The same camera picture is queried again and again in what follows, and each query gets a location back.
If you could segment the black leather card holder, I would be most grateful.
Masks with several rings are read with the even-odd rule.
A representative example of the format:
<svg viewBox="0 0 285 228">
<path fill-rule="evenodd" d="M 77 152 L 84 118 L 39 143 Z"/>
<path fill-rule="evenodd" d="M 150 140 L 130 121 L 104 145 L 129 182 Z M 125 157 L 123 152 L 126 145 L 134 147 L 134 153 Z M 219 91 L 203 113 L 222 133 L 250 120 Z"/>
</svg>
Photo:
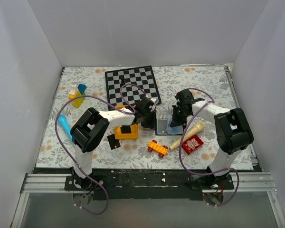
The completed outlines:
<svg viewBox="0 0 285 228">
<path fill-rule="evenodd" d="M 171 127 L 172 117 L 167 119 L 156 119 L 155 134 L 166 136 L 166 135 L 182 135 L 185 129 L 184 126 Z"/>
</svg>

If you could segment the yellow plastic bin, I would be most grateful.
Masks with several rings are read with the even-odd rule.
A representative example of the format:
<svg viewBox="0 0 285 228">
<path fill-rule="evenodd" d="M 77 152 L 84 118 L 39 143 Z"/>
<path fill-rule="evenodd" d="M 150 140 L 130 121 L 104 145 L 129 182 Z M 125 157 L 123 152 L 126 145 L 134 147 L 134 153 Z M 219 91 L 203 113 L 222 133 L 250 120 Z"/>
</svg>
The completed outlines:
<svg viewBox="0 0 285 228">
<path fill-rule="evenodd" d="M 136 140 L 139 137 L 138 124 L 118 126 L 114 128 L 114 136 L 117 140 Z"/>
</svg>

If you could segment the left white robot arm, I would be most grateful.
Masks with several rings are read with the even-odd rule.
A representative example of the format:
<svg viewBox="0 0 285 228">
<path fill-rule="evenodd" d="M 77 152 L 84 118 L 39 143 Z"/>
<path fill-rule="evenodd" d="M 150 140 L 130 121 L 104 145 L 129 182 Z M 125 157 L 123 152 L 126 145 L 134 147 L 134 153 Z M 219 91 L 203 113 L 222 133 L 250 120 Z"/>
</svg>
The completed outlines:
<svg viewBox="0 0 285 228">
<path fill-rule="evenodd" d="M 126 106 L 112 111 L 97 111 L 94 108 L 87 109 L 72 127 L 70 134 L 76 150 L 76 165 L 71 174 L 76 186 L 86 190 L 91 186 L 92 179 L 92 153 L 100 144 L 108 129 L 121 126 L 140 124 L 144 128 L 155 128 L 156 105 L 158 99 L 143 97 L 135 104 L 134 114 L 132 109 Z"/>
</svg>

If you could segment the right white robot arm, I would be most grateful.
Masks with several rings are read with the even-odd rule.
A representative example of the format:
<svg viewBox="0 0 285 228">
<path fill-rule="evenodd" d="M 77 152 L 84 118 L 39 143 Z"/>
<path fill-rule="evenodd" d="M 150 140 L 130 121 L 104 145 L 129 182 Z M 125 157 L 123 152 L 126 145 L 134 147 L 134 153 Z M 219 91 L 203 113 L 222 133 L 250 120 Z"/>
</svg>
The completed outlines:
<svg viewBox="0 0 285 228">
<path fill-rule="evenodd" d="M 195 117 L 203 118 L 215 125 L 219 148 L 206 173 L 190 171 L 183 162 L 181 165 L 196 177 L 197 185 L 207 185 L 211 189 L 216 189 L 227 178 L 235 158 L 254 141 L 254 137 L 241 108 L 226 109 L 216 106 L 208 93 L 205 95 L 209 100 L 206 100 L 195 98 L 191 90 L 184 89 L 175 95 L 177 103 L 172 106 L 171 127 L 184 125 L 187 130 Z"/>
</svg>

